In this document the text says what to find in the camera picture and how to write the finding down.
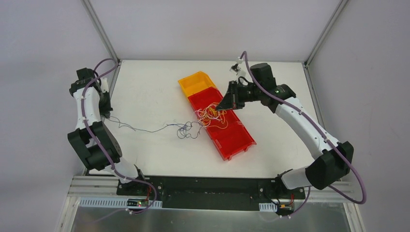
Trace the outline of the yellow plastic bin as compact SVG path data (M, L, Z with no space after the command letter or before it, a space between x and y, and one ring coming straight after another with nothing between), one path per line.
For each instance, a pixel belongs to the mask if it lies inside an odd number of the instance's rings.
M199 71L190 76L184 77L178 80L178 83L186 98L209 87L217 88L208 74L203 71Z

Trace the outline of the red bin near yellow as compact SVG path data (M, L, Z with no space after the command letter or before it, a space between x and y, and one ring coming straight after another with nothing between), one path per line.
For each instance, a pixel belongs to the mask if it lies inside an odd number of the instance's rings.
M214 103L218 105L222 99L222 94L215 87L208 87L188 97L188 101L194 111L203 110Z

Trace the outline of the red middle bin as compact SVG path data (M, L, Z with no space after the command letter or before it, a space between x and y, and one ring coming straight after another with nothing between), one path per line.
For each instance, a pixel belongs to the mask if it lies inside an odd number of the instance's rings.
M198 122L207 132L216 134L217 132L225 132L228 129L233 129L234 126L242 125L240 119L233 111L222 110L217 111L215 107L207 107L203 110L195 111Z

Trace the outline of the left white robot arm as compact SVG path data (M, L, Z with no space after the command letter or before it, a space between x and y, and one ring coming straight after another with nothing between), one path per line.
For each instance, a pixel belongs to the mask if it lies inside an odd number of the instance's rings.
M110 172L121 184L129 184L135 195L143 195L147 182L142 171L123 158L119 143L103 122L113 110L106 78L89 68L76 74L78 80L69 92L76 101L78 119L75 130L68 133L70 145L87 169Z

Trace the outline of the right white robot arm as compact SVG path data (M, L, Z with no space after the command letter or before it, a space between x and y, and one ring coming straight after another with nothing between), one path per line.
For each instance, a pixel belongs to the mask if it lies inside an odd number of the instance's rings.
M350 172L354 151L351 143L341 143L317 125L303 110L295 92L286 84L276 84L270 65L252 65L252 82L245 78L246 73L238 64L233 65L231 71L238 79L229 82L216 109L238 110L247 102L258 101L291 127L314 158L309 166L285 171L275 178L277 196L287 198L300 187L313 186L322 190Z

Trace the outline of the red front bin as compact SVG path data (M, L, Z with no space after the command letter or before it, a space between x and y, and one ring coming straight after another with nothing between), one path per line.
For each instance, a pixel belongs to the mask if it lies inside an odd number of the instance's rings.
M213 138L213 143L224 161L233 156L246 152L257 143L243 125L233 125L219 130Z

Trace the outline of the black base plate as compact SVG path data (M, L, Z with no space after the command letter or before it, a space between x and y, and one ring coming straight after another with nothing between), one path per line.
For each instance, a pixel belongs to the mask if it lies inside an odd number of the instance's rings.
M257 211L263 203L281 204L306 197L302 187L286 190L273 178L147 176L147 184L118 183L117 195L155 200L169 209Z

